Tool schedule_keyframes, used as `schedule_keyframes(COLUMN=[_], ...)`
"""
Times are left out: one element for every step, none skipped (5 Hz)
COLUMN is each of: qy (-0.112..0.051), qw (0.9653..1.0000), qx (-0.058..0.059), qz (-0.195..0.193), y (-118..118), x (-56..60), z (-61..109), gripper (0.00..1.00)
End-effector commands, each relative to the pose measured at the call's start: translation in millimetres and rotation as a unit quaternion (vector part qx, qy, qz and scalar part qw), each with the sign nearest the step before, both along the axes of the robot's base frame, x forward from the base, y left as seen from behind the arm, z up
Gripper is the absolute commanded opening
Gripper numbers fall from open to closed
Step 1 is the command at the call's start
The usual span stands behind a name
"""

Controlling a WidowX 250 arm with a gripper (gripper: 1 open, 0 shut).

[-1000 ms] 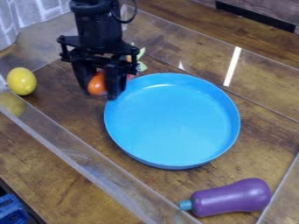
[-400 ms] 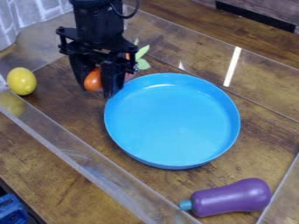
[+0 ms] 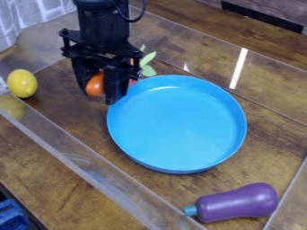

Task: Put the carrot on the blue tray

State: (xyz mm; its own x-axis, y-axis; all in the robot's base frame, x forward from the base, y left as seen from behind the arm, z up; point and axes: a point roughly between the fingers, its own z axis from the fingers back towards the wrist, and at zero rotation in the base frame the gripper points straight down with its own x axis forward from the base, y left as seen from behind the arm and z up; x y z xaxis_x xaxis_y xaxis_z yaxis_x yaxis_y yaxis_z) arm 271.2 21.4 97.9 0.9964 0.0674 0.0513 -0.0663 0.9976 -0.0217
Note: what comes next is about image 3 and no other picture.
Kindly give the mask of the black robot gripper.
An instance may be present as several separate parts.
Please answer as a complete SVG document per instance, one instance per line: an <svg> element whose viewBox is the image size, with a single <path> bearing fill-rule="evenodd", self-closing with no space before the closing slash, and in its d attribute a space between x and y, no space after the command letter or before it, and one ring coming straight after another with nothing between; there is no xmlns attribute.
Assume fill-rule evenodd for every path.
<svg viewBox="0 0 307 230"><path fill-rule="evenodd" d="M124 67L138 72L141 51L129 43L129 24L137 22L144 13L129 17L128 0L72 0L76 6L78 30L61 29L62 56L72 61L76 82L81 90L88 80L104 72L105 103L114 104L126 94L128 76L121 67L110 62L125 61Z"/></svg>

